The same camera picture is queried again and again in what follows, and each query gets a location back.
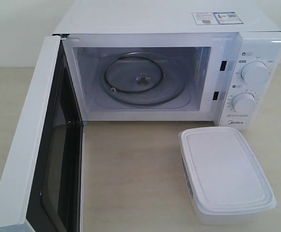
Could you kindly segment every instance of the open microwave door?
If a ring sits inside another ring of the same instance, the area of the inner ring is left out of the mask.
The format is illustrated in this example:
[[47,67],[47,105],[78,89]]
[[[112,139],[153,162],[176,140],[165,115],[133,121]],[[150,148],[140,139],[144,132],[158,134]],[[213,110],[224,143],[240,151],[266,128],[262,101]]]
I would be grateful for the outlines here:
[[82,230],[82,128],[61,39],[46,37],[0,181],[0,232]]

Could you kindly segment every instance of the beige countertop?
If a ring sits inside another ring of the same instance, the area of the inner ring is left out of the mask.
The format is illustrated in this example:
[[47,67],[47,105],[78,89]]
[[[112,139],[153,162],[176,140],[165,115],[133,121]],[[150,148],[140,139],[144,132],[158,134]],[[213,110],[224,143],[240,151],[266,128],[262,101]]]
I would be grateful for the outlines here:
[[[0,177],[33,69],[0,69]],[[85,127],[86,232],[281,232],[281,65],[243,135],[277,199],[255,222],[206,226],[193,213],[178,133],[210,122],[92,122]]]

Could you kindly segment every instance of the microwave top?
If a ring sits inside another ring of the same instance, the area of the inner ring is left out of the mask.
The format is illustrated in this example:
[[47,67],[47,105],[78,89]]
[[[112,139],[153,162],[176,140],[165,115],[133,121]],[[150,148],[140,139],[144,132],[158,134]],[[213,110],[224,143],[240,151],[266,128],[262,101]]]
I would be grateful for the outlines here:
[[280,31],[251,0],[76,0],[54,34]]

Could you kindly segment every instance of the microwave oven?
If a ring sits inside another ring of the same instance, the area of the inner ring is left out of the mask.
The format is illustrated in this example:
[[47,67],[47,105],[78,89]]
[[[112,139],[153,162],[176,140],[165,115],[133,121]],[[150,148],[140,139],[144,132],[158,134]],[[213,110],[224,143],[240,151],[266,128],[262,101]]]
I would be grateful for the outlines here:
[[249,128],[281,30],[249,0],[76,0],[46,37],[0,181],[0,232],[82,232],[88,121]]

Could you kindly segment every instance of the power level knob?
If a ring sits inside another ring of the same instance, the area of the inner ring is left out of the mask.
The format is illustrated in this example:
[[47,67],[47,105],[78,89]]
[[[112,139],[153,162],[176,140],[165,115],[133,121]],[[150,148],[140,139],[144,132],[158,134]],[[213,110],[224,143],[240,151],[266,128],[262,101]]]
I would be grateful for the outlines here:
[[269,78],[269,72],[264,63],[254,61],[243,67],[241,77],[247,84],[262,84]]
[[253,111],[255,104],[254,96],[250,93],[238,94],[232,100],[232,107],[241,114],[248,114]]

